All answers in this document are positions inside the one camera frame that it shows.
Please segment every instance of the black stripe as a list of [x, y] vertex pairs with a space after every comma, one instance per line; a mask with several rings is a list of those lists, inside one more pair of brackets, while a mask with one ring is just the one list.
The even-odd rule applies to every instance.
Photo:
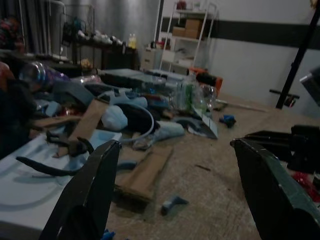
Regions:
[[[169, 20], [169, 17], [163, 18], [162, 32], [168, 30]], [[177, 22], [178, 18], [172, 19], [170, 32]], [[217, 20], [214, 23], [211, 38], [298, 48], [307, 33], [308, 27], [307, 24]], [[320, 50], [320, 26], [316, 27], [308, 48]]]
[[164, 9], [164, 1], [165, 0], [160, 0], [160, 5], [159, 5], [159, 13], [158, 13], [158, 22], [156, 25], [156, 32], [155, 32], [155, 41], [158, 40], [159, 38], [159, 30], [160, 30], [160, 24], [161, 24], [161, 19], [162, 19], [162, 12]]

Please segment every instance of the curtain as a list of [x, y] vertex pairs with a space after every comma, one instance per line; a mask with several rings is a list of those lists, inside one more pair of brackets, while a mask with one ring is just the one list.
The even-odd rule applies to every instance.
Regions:
[[47, 54], [49, 51], [47, 7], [45, 0], [0, 0], [0, 18], [15, 16], [20, 21], [26, 52]]
[[26, 50], [35, 54], [48, 54], [47, 2], [21, 0]]

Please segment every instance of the wooden table surface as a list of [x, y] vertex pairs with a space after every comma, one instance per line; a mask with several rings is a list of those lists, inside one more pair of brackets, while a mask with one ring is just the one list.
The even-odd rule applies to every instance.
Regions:
[[[112, 203], [107, 228], [115, 231], [115, 240], [259, 240], [259, 233], [246, 202], [237, 158], [230, 141], [260, 130], [290, 132], [295, 124], [317, 125], [320, 120], [289, 114], [250, 101], [221, 94], [220, 99], [263, 107], [259, 112], [227, 107], [214, 112], [218, 140], [186, 133], [157, 145], [173, 145], [174, 152], [161, 173], [154, 201], [145, 208], [130, 202]], [[219, 123], [223, 114], [235, 116], [228, 129]], [[206, 171], [195, 167], [210, 168]], [[162, 216], [162, 203], [178, 194], [189, 201], [170, 215]]]

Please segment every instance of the metal shelf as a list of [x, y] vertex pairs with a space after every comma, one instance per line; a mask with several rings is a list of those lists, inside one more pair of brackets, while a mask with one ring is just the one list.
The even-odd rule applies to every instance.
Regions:
[[[207, 20], [209, 19], [209, 16], [212, 16], [212, 17], [210, 17], [210, 28], [209, 28], [209, 33], [208, 33], [208, 36], [211, 36], [211, 31], [212, 31], [212, 28], [213, 28], [214, 20], [215, 20], [215, 18], [217, 16], [217, 6], [215, 4], [213, 4], [212, 2], [209, 2], [207, 4], [207, 7], [206, 7], [205, 11], [193, 11], [193, 10], [182, 10], [182, 9], [177, 10], [177, 4], [178, 3], [175, 2], [174, 5], [173, 5], [171, 17], [170, 17], [170, 20], [169, 20], [169, 26], [171, 26], [174, 13], [178, 13], [178, 14], [181, 14], [181, 15], [194, 15], [194, 16], [197, 16], [197, 17], [201, 17], [203, 19], [204, 23], [207, 22]], [[185, 66], [185, 65], [178, 64], [176, 62], [169, 62], [170, 63], [169, 72], [171, 70], [171, 66], [179, 66], [179, 67], [183, 67], [183, 68], [189, 68], [189, 67], [193, 67], [195, 65], [196, 59], [197, 59], [197, 56], [198, 56], [198, 51], [199, 51], [200, 44], [203, 43], [204, 40], [205, 40], [205, 39], [203, 39], [203, 37], [204, 37], [204, 29], [205, 29], [205, 24], [204, 23], [201, 26], [199, 39], [194, 39], [194, 38], [189, 38], [189, 37], [182, 37], [182, 36], [172, 36], [172, 38], [176, 39], [176, 40], [194, 42], [194, 43], [197, 43], [197, 44], [196, 44], [196, 48], [195, 48], [194, 58], [193, 58], [192, 64], [190, 66]], [[167, 46], [169, 33], [170, 33], [170, 27], [168, 27], [167, 31], [166, 31], [166, 38], [165, 38], [165, 41], [164, 41], [164, 46]], [[208, 48], [210, 46], [209, 45], [210, 37], [208, 37], [206, 40], [207, 40], [207, 48]], [[174, 41], [173, 50], [175, 50], [176, 44], [177, 44], [177, 41]], [[208, 68], [209, 67], [208, 66], [208, 62], [209, 62], [208, 61], [208, 59], [209, 59], [208, 51], [206, 52], [206, 55], [207, 56], [205, 58], [207, 60], [203, 61], [203, 62], [206, 62], [206, 64], [205, 64], [206, 66], [203, 65], [202, 66], [203, 68]], [[163, 54], [162, 54], [162, 58], [161, 58], [159, 69], [161, 69], [161, 67], [162, 67], [162, 62], [167, 62], [168, 63], [168, 61], [165, 61], [163, 59]]]

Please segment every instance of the plastic container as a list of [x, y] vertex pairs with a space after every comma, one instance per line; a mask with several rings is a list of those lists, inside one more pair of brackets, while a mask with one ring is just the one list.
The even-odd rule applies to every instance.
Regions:
[[99, 75], [89, 75], [89, 76], [78, 76], [70, 79], [73, 83], [78, 84], [102, 84], [101, 78]]
[[136, 49], [137, 48], [137, 38], [136, 35], [132, 35], [132, 43], [131, 43], [131, 48]]
[[217, 89], [214, 86], [210, 86], [208, 84], [203, 83], [200, 84], [200, 88], [202, 89], [202, 94], [206, 103], [206, 108], [212, 111], [216, 104]]
[[128, 47], [132, 48], [132, 34], [130, 33], [129, 39], [128, 39]]
[[19, 74], [19, 79], [27, 82], [32, 92], [45, 91], [52, 87], [54, 82], [70, 81], [67, 75], [38, 61], [26, 64]]
[[188, 112], [194, 106], [203, 113], [206, 112], [211, 100], [212, 96], [210, 94], [207, 98], [204, 97], [203, 88], [197, 82], [196, 74], [193, 71], [190, 72], [186, 80], [177, 82], [176, 89], [169, 98], [170, 105], [175, 110]]

